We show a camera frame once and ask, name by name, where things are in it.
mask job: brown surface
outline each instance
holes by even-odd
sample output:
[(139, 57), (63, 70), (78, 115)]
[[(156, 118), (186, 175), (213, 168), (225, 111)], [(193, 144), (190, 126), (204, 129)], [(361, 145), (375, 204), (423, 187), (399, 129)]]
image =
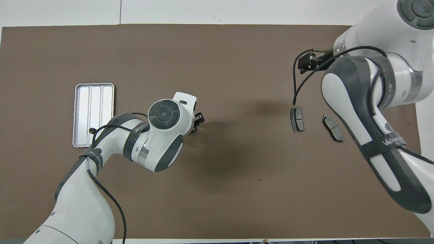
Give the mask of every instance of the brown surface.
[[(330, 138), (322, 115), (337, 118), (322, 100), (321, 74), (299, 95), (306, 131), (290, 127), (293, 59), (330, 47), (347, 28), (3, 28), (0, 239), (26, 238), (50, 214), (82, 151), (71, 144), (74, 89), (92, 82), (116, 85), (117, 114), (182, 91), (198, 97), (206, 119), (170, 169), (152, 173), (116, 155), (98, 175), (124, 209), (128, 238), (429, 236), (387, 195), (348, 132), (342, 144)], [(414, 105), (386, 116), (419, 152)]]

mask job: white robotic arm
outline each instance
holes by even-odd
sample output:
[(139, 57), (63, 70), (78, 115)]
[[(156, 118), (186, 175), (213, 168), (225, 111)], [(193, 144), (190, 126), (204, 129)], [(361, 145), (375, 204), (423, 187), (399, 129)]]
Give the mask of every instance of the white robotic arm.
[(339, 57), (322, 79), (322, 94), (372, 170), (403, 208), (434, 234), (434, 164), (404, 147), (380, 110), (426, 98), (434, 88), (434, 1), (390, 0), (343, 33)]
[(197, 126), (196, 100), (177, 92), (173, 99), (157, 101), (149, 109), (150, 123), (131, 113), (113, 117), (59, 184), (51, 215), (25, 243), (111, 243), (113, 213), (88, 169), (96, 175), (112, 154), (154, 172), (167, 169), (178, 157), (183, 137)]

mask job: black brake pad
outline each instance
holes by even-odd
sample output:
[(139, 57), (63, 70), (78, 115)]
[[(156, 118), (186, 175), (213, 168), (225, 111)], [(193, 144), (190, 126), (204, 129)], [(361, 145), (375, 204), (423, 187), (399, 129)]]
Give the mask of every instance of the black brake pad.
[(333, 137), (335, 142), (343, 142), (344, 136), (342, 135), (342, 131), (339, 128), (339, 125), (336, 124), (334, 120), (329, 118), (326, 114), (322, 117), (322, 122), (325, 125), (325, 127), (329, 130), (330, 135)]
[(291, 125), (294, 132), (304, 131), (303, 116), (301, 115), (301, 108), (291, 109)]

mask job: robot end effector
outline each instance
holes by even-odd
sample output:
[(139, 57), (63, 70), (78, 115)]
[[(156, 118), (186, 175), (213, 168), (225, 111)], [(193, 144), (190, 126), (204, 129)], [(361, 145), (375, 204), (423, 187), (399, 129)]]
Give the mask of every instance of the robot end effector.
[(192, 95), (177, 92), (173, 99), (155, 102), (148, 112), (148, 137), (137, 140), (133, 161), (154, 172), (170, 167), (182, 149), (183, 137), (204, 122), (200, 113), (194, 114), (196, 101)]

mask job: metal tray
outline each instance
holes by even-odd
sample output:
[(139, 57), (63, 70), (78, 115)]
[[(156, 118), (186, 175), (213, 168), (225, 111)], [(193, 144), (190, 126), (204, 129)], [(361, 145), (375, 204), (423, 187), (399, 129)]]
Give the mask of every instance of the metal tray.
[(74, 103), (72, 145), (89, 147), (92, 134), (89, 128), (98, 129), (113, 117), (115, 86), (111, 83), (78, 84)]

